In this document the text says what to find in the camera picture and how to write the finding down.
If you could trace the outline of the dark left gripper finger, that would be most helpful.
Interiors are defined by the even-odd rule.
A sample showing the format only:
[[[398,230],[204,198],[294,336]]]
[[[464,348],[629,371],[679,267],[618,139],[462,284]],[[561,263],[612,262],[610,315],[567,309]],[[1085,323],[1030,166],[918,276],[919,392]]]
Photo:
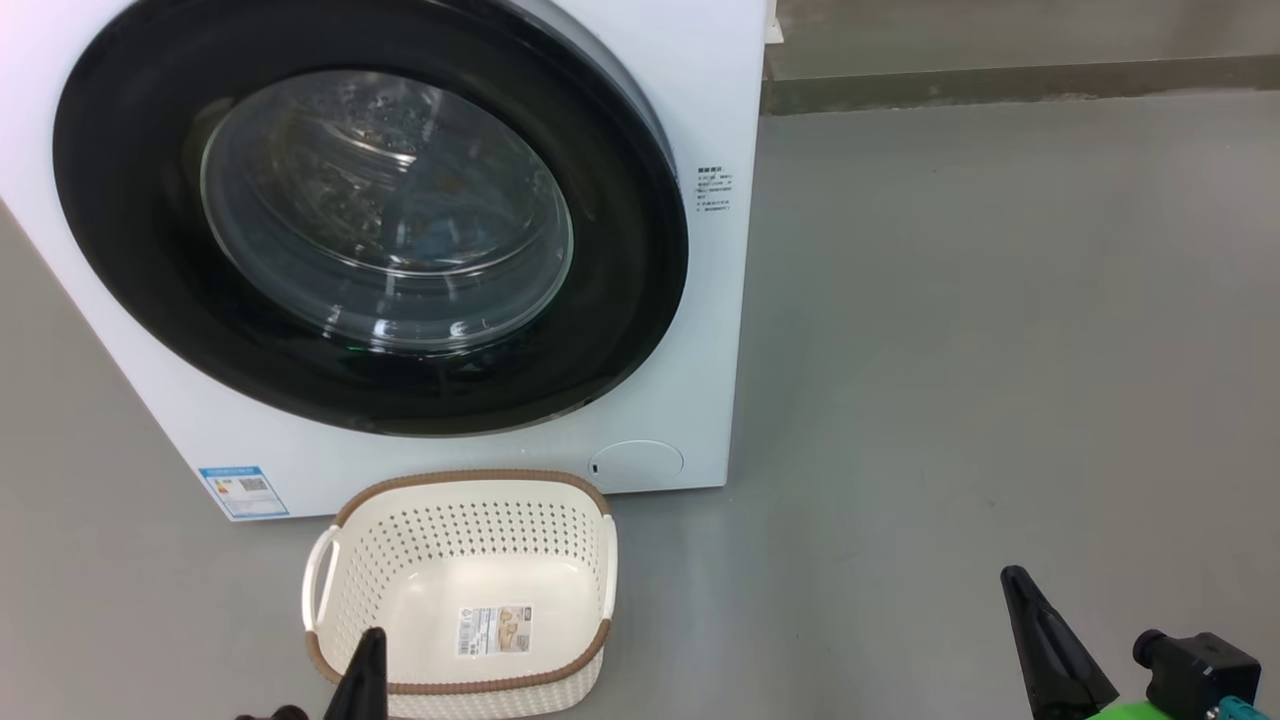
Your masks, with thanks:
[[[325,711],[325,720],[389,720],[387,633],[369,628]]]

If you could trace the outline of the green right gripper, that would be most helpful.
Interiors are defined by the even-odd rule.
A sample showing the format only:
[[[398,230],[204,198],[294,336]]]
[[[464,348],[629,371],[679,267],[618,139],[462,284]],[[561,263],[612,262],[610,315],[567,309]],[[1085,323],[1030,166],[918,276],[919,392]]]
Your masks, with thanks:
[[[1111,705],[1117,689],[1025,568],[1000,582],[1032,720],[1151,720],[1149,702]]]

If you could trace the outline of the black round glass washer door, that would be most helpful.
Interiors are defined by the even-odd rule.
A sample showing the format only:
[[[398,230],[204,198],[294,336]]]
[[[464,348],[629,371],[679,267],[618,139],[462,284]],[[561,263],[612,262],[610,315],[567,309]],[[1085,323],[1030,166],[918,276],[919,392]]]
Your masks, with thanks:
[[[474,436],[599,398],[678,307],[689,229],[644,102],[511,0],[140,0],[52,123],[81,252],[220,384],[380,436]],[[406,182],[524,193],[521,252],[396,264]]]

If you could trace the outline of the basket barcode product sticker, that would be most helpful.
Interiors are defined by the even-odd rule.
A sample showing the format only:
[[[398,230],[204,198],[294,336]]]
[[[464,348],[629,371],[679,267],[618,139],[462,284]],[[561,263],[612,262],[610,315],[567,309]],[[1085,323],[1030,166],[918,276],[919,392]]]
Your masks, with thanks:
[[[480,659],[529,653],[532,615],[531,605],[462,607],[457,616],[456,655]]]

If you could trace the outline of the white perforated basket brown rim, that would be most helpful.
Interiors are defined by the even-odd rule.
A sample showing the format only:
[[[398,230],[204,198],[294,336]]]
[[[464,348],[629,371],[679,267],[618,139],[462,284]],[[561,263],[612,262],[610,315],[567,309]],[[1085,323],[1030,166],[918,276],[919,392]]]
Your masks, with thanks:
[[[566,471],[434,471],[371,486],[315,541],[308,657],[338,685],[362,634],[387,633],[388,711],[515,720],[580,703],[600,675],[620,543],[605,498]],[[531,605],[524,655],[456,655],[462,607]]]

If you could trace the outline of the white front-load washing machine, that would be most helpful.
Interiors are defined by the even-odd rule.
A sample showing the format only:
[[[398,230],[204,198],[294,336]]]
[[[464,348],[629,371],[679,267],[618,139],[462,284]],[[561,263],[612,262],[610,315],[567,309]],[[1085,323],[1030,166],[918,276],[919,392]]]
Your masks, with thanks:
[[[225,516],[200,468],[261,468],[288,518],[333,515],[366,487],[425,471],[529,468],[588,479],[599,450],[630,439],[684,455],[672,489],[726,483],[772,0],[511,0],[618,72],[644,102],[684,200],[687,273],[660,342],[607,393],[525,427],[443,437],[330,427],[230,389],[155,340],[95,274],[58,197],[52,123],[77,59],[138,1],[0,0],[0,202]],[[694,211],[695,173],[708,165],[735,176],[728,211]]]

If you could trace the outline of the blue energy label sticker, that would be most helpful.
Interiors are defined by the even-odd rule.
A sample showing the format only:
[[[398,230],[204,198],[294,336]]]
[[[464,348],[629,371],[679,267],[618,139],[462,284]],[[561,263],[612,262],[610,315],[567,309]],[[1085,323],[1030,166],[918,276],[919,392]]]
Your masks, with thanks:
[[[291,515],[259,466],[200,468],[198,474],[233,521],[279,519]]]

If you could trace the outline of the round white filter cover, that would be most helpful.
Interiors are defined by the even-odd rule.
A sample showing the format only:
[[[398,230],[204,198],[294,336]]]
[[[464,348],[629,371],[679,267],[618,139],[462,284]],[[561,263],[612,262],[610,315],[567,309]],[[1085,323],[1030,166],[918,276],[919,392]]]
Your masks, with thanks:
[[[654,439],[630,439],[599,450],[588,464],[588,479],[602,493],[676,488],[684,455]]]

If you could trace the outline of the small printed text label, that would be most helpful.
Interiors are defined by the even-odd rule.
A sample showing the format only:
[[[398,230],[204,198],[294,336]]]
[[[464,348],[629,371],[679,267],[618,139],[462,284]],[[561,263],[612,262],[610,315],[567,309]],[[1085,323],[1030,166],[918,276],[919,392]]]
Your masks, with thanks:
[[[733,206],[735,176],[723,165],[699,167],[692,188],[695,213],[728,211]]]

